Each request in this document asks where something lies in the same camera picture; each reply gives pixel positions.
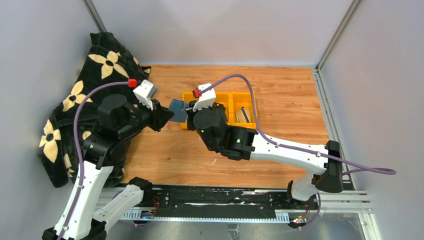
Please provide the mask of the blue leather card holder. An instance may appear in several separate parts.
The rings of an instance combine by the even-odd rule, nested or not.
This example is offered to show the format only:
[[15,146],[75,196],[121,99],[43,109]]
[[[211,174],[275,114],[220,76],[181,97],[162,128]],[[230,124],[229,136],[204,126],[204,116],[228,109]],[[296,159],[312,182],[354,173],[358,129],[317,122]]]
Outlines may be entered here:
[[183,100],[173,99],[169,105],[168,110],[173,112],[173,117],[169,120],[170,122],[185,123],[188,119],[186,109],[189,104]]

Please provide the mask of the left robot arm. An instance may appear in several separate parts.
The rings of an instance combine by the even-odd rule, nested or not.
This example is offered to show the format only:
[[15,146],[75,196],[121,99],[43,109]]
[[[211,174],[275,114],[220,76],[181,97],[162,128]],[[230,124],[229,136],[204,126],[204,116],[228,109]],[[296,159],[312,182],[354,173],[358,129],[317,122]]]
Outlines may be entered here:
[[125,159],[132,138],[145,127],[160,131],[174,113],[157,100],[152,108],[136,108],[124,95],[112,94],[103,99],[97,115],[92,134],[79,145],[82,163],[67,206],[58,223],[43,232],[44,240],[104,240],[134,206],[160,206],[152,183],[135,177],[106,206],[96,208],[108,177]]

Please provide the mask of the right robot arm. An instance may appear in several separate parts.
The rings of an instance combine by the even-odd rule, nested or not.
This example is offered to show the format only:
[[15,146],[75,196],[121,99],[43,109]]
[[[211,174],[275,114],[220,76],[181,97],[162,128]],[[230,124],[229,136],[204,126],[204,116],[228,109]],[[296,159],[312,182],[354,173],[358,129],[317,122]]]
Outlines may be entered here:
[[318,192],[343,191],[340,145],[330,140],[325,145],[287,141],[258,130],[227,124],[225,108],[215,103],[210,107],[187,109],[187,128],[196,131],[206,148],[230,160],[268,160],[289,164],[307,171],[288,183],[286,204],[298,209]]

